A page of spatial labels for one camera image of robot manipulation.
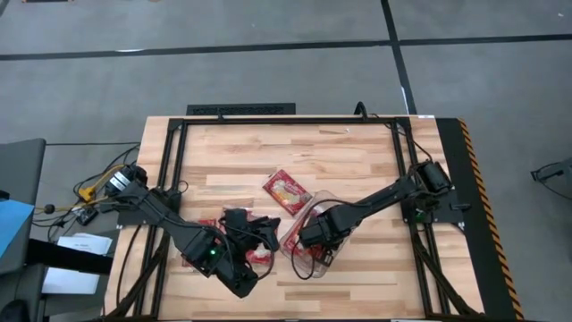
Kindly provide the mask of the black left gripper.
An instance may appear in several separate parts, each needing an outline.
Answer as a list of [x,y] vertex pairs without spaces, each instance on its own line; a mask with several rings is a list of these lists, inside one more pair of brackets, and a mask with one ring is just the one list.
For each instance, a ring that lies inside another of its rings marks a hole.
[[255,220],[256,226],[248,220],[248,211],[245,208],[225,208],[220,224],[231,240],[241,250],[255,250],[259,245],[259,238],[270,251],[277,251],[280,243],[276,237],[281,219],[279,217],[263,216]]

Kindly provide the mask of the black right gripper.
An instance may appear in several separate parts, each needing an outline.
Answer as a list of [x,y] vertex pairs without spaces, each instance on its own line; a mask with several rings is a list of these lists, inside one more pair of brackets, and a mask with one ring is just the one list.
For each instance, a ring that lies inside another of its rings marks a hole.
[[353,230],[353,216],[349,206],[334,206],[322,214],[311,217],[307,224],[299,230],[299,240],[303,247],[321,246],[317,254],[317,262],[329,267],[334,259],[334,252]]

